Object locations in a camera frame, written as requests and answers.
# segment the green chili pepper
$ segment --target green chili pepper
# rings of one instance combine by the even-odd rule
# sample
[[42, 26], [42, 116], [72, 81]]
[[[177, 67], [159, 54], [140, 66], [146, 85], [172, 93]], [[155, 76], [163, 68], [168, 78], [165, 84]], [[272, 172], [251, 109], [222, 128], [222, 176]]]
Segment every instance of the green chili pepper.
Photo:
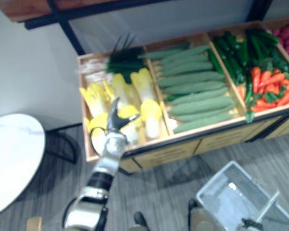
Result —
[[252, 80], [251, 75], [248, 72], [246, 75], [246, 93], [244, 99], [245, 104], [247, 104], [250, 101], [251, 95], [252, 95]]

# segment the cucumber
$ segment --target cucumber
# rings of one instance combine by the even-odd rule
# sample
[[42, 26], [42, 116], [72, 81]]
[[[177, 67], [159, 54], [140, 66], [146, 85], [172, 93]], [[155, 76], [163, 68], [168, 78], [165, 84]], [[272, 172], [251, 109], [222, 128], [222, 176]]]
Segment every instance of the cucumber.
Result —
[[178, 75], [160, 79], [157, 84], [160, 87], [169, 87], [184, 83], [205, 82], [209, 80], [223, 80], [225, 75], [221, 75], [216, 71], [196, 72], [185, 75]]
[[169, 110], [170, 115], [188, 115], [209, 110], [217, 110], [233, 103], [230, 96], [219, 96], [198, 102], [180, 103]]
[[179, 52], [177, 54], [173, 54], [170, 55], [166, 58], [163, 58], [160, 63], [162, 65], [165, 65], [166, 63], [170, 63], [170, 62], [174, 62], [175, 60], [180, 60], [180, 59], [184, 59], [187, 56], [192, 56], [195, 54], [200, 54], [203, 53], [206, 49], [208, 49], [210, 46], [209, 45], [203, 45], [203, 46], [199, 46], [199, 47], [195, 47], [195, 48], [191, 48], [182, 52]]
[[219, 81], [207, 81], [207, 82], [200, 82], [200, 83], [187, 83], [187, 84], [180, 84], [173, 87], [168, 87], [163, 89], [165, 94], [169, 95], [176, 95], [176, 94], [189, 94], [189, 93], [196, 93], [202, 92], [207, 90], [215, 90], [225, 86], [223, 82]]
[[180, 65], [183, 65], [185, 63], [205, 62], [205, 61], [208, 61], [208, 60], [209, 60], [208, 56], [203, 55], [203, 54], [196, 54], [196, 55], [193, 55], [193, 56], [187, 56], [184, 59], [179, 59], [179, 60], [175, 60], [175, 61], [173, 61], [171, 63], [166, 63], [165, 65], [162, 66], [163, 67], [162, 71], [170, 69], [170, 68], [174, 68], [174, 67], [177, 67], [177, 66], [180, 66]]
[[209, 71], [213, 70], [213, 64], [210, 62], [201, 62], [201, 63], [187, 63], [174, 68], [169, 68], [162, 72], [162, 76], [174, 76], [178, 74], [195, 72], [195, 71]]
[[173, 132], [174, 133], [179, 133], [179, 132], [189, 131], [189, 130], [200, 128], [200, 127], [203, 127], [203, 126], [207, 126], [207, 125], [223, 122], [223, 121], [226, 121], [228, 119], [231, 119], [232, 117], [233, 116], [231, 114], [229, 114], [229, 113], [222, 113], [222, 114], [218, 114], [218, 115], [213, 115], [213, 116], [210, 116], [210, 117], [206, 117], [206, 118], [203, 118], [203, 119], [199, 119], [199, 120], [196, 120], [196, 121], [191, 121], [191, 122], [179, 125], [178, 127], [176, 127], [173, 130]]
[[215, 98], [217, 96], [222, 96], [227, 92], [227, 88], [220, 88], [217, 90], [209, 90], [197, 94], [191, 94], [191, 95], [186, 95], [182, 96], [178, 99], [175, 99], [174, 101], [171, 102], [171, 104], [179, 104], [179, 103], [187, 103], [187, 102], [195, 102], [199, 100], [205, 100], [205, 99], [211, 99]]
[[217, 110], [208, 111], [208, 112], [201, 112], [201, 113], [197, 113], [197, 114], [181, 115], [178, 117], [178, 120], [182, 121], [182, 122], [195, 121], [198, 119], [207, 118], [209, 116], [213, 116], [213, 115], [220, 114], [222, 112], [229, 111], [229, 110], [233, 109], [234, 106], [235, 106], [235, 104], [232, 103], [231, 105], [223, 107], [222, 109], [217, 109]]
[[140, 55], [140, 56], [138, 56], [138, 58], [139, 59], [162, 59], [162, 58], [165, 58], [167, 56], [184, 51], [184, 50], [188, 49], [189, 46], [190, 46], [190, 42], [185, 42], [185, 43], [179, 44], [179, 45], [171, 47], [171, 48], [162, 49], [159, 51], [152, 51], [152, 52], [149, 52], [147, 54]]
[[215, 70], [218, 73], [223, 74], [223, 69], [222, 69], [221, 65], [219, 64], [215, 54], [211, 51], [211, 49], [207, 49], [207, 52], [208, 52], [209, 60], [212, 62]]

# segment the white wall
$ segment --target white wall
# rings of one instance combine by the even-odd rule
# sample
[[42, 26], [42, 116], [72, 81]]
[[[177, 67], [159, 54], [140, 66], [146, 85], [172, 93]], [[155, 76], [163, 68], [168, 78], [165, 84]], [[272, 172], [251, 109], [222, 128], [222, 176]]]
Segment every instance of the white wall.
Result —
[[86, 52], [109, 51], [120, 35], [136, 43], [244, 22], [251, 0], [178, 0], [93, 15], [71, 21]]
[[27, 113], [46, 129], [81, 122], [76, 56], [58, 25], [27, 31], [0, 11], [0, 116]]

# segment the wooden drawer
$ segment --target wooden drawer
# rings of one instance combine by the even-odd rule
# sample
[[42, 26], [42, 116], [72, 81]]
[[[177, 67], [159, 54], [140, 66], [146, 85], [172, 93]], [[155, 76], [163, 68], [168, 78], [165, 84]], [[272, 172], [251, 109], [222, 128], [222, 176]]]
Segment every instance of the wooden drawer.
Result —
[[141, 170], [139, 165], [132, 158], [121, 160], [120, 168], [129, 173]]
[[192, 156], [198, 144], [199, 140], [182, 142], [136, 156], [134, 159], [142, 168], [162, 165]]
[[289, 133], [289, 119], [269, 134], [266, 139], [283, 136]]
[[207, 136], [201, 140], [195, 154], [201, 154], [231, 144], [247, 141], [276, 122], [279, 118], [280, 116]]

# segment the person's foot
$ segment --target person's foot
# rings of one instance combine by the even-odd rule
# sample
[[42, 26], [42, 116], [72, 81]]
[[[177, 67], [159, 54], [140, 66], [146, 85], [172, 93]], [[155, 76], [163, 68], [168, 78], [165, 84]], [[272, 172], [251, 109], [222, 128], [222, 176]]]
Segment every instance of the person's foot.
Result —
[[145, 227], [148, 231], [150, 231], [148, 224], [145, 220], [144, 215], [141, 212], [135, 212], [134, 213], [134, 221], [136, 223], [136, 225], [140, 225]]

